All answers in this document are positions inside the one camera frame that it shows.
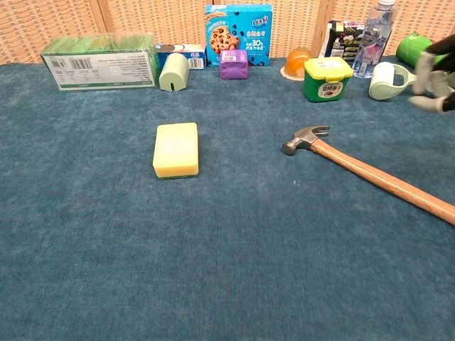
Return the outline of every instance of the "sponge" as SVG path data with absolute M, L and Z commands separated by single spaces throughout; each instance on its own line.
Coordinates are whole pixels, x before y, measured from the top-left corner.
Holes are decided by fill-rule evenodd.
M 156 130 L 153 167 L 158 178 L 183 178 L 199 173 L 196 123 L 163 124 Z

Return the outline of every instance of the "green plastic jar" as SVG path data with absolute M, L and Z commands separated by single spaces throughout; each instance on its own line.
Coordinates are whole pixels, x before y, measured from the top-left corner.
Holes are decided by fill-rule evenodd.
M 341 57 L 313 58 L 304 66 L 304 94 L 310 102 L 339 100 L 353 76 L 353 69 Z
M 431 39 L 418 33 L 411 33 L 398 45 L 397 58 L 409 66 L 415 67 L 420 58 L 420 53 L 425 51 L 431 44 L 433 44 Z M 437 56 L 434 62 L 439 62 L 443 57 L 443 55 Z

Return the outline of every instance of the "purple box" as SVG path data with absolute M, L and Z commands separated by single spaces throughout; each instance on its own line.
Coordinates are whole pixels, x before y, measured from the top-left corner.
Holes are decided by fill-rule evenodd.
M 248 56 L 246 50 L 221 50 L 220 74 L 222 80 L 246 80 Z

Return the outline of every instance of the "lint roller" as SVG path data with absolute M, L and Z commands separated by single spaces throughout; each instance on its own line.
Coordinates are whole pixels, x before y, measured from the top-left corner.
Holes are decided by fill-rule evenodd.
M 395 74 L 403 76 L 403 85 L 393 85 Z M 376 65 L 370 83 L 370 97 L 377 101 L 389 99 L 403 92 L 417 77 L 401 65 L 382 62 Z

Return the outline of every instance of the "yellow lid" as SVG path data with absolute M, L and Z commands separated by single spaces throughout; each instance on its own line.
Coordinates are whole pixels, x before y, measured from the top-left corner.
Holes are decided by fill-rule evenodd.
M 353 69 L 341 57 L 313 58 L 305 62 L 305 70 L 314 80 L 339 82 L 352 77 Z

